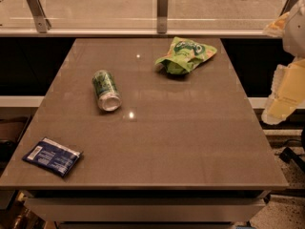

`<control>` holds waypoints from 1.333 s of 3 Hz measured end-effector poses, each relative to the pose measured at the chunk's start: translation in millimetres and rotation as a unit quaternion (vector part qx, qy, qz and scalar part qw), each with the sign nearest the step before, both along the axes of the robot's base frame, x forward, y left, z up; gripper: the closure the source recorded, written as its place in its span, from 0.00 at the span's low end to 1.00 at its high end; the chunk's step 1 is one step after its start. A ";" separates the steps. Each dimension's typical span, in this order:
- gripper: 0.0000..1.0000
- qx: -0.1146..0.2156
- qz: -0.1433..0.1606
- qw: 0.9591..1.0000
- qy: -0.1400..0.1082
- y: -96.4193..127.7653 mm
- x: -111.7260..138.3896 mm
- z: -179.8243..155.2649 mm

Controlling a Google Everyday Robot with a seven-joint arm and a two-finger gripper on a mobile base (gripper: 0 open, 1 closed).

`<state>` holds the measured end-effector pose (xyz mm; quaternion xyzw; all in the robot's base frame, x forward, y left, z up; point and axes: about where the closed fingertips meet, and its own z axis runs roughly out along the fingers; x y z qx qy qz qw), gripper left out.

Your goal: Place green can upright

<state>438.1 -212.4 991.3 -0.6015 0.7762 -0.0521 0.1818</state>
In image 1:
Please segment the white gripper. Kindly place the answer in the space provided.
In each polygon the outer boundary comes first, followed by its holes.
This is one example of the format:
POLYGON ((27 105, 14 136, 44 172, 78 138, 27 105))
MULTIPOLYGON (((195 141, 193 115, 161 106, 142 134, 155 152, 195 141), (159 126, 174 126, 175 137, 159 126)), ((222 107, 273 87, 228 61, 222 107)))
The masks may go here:
MULTIPOLYGON (((290 12, 269 23, 263 33, 271 37, 283 36, 285 52, 305 57, 305 0, 298 0, 290 12)), ((271 90, 261 118, 266 124, 277 125, 305 100, 305 59, 288 66, 278 65, 271 90)))

